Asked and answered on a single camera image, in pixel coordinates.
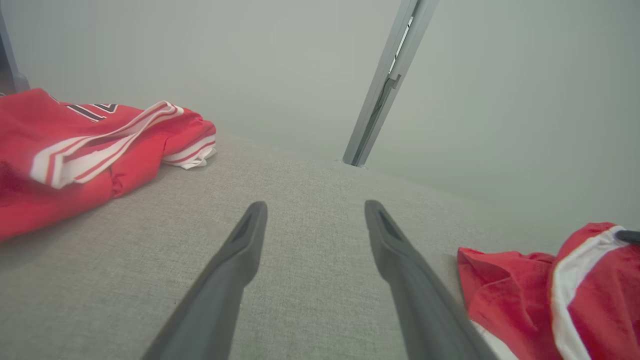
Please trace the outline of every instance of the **folded fabric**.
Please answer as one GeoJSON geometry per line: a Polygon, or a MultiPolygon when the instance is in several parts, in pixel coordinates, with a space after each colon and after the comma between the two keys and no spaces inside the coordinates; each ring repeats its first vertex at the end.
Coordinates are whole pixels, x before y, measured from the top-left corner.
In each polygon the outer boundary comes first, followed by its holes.
{"type": "Polygon", "coordinates": [[[161,162],[207,164],[215,126],[161,101],[58,102],[42,89],[0,98],[0,240],[72,217],[150,181],[161,162]]]}
{"type": "Polygon", "coordinates": [[[460,248],[469,317],[519,359],[640,359],[640,247],[620,230],[588,224],[555,257],[460,248]]]}

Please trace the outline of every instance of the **red fabric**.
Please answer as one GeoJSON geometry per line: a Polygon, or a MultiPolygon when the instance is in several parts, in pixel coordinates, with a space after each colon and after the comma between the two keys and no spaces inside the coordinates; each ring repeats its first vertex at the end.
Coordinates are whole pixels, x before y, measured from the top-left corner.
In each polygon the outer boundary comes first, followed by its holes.
{"type": "MultiPolygon", "coordinates": [[[[79,114],[42,89],[0,98],[0,240],[72,217],[130,192],[155,177],[163,157],[184,151],[216,132],[211,122],[180,108],[179,116],[141,132],[111,166],[88,182],[54,189],[36,181],[34,157],[43,149],[78,136],[110,133],[143,113],[124,105],[113,112],[92,105],[82,107],[100,120],[79,114]]],[[[91,141],[63,161],[106,149],[120,138],[91,141]]]]}
{"type": "Polygon", "coordinates": [[[563,318],[551,309],[552,293],[566,286],[560,277],[585,272],[566,307],[569,327],[576,329],[592,359],[640,359],[640,248],[619,240],[613,241],[609,252],[602,252],[609,246],[606,241],[592,249],[583,246],[607,232],[614,238],[613,227],[588,224],[569,237],[557,257],[460,248],[458,267],[469,317],[519,359],[562,359],[556,341],[563,337],[554,336],[552,322],[563,318]],[[579,251],[581,247],[590,250],[579,251]],[[603,254],[599,261],[587,267],[583,260],[599,252],[603,254]],[[554,270],[571,254],[580,254],[569,259],[579,265],[573,268],[575,273],[554,278],[554,270]]]}

